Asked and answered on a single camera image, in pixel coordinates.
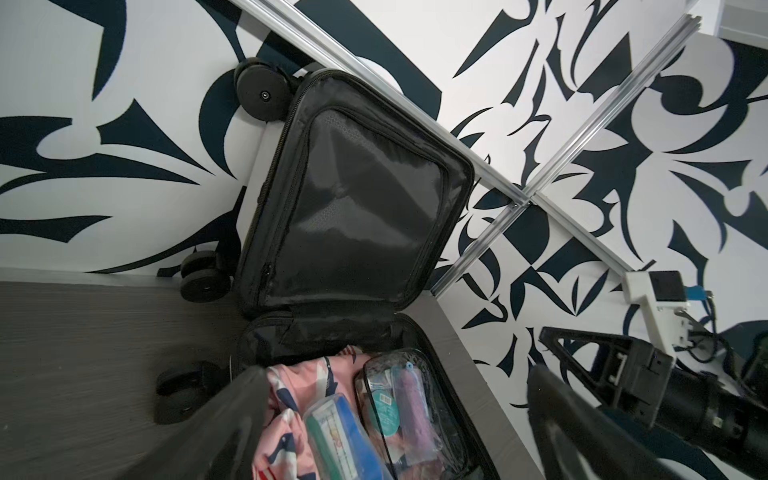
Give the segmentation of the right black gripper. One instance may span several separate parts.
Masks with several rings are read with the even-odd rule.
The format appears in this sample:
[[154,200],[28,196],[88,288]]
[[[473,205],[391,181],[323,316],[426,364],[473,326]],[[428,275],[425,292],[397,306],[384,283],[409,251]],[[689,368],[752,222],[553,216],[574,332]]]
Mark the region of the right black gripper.
[[543,327],[540,342],[559,362],[562,379],[583,386],[604,405],[645,428],[654,426],[673,358],[644,340]]

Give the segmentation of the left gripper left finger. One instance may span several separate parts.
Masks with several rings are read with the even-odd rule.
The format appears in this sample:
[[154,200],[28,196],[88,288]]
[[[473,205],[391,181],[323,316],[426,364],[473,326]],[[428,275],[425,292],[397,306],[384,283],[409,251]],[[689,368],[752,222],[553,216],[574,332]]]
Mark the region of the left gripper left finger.
[[251,367],[121,479],[251,479],[270,385]]

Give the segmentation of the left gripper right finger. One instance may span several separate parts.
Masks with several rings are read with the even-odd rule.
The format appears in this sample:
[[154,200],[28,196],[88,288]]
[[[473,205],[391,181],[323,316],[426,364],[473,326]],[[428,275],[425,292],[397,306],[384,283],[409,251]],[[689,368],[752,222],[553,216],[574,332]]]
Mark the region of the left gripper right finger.
[[547,479],[677,479],[626,432],[543,366],[527,384],[528,417]]

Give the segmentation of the pink patterned shorts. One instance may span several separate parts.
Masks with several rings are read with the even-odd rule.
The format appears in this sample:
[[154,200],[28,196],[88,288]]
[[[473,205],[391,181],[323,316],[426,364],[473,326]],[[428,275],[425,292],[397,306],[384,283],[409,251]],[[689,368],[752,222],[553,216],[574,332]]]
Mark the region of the pink patterned shorts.
[[358,413],[353,380],[370,359],[355,346],[335,356],[266,369],[270,391],[264,429],[252,462],[255,479],[317,479],[304,416],[316,402],[344,396]]

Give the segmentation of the clear toiletry pouch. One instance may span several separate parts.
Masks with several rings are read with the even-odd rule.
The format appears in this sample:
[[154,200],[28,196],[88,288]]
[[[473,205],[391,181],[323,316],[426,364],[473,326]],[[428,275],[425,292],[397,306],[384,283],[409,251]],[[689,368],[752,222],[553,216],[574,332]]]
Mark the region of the clear toiletry pouch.
[[368,360],[354,379],[361,422],[395,479],[462,479],[466,441],[426,356],[416,349]]

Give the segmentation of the black suitcase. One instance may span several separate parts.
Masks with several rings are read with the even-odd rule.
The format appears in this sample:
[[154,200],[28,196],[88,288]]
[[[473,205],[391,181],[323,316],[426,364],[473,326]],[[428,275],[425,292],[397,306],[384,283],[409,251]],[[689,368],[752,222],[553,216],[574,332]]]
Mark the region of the black suitcase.
[[258,58],[229,80],[252,117],[282,123],[256,210],[232,253],[181,264],[182,297],[232,294],[247,319],[227,366],[159,375],[155,420],[183,425],[251,367],[421,351],[466,441],[472,469],[498,472],[434,347],[406,312],[423,292],[474,178],[457,150],[362,80],[321,69],[294,78]]

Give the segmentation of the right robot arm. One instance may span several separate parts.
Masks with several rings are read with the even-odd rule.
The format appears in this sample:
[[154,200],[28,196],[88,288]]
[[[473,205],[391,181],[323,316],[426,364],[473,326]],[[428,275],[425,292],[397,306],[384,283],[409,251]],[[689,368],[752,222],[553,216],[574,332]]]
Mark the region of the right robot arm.
[[545,327],[539,340],[603,407],[660,427],[755,479],[767,477],[767,410],[630,336]]

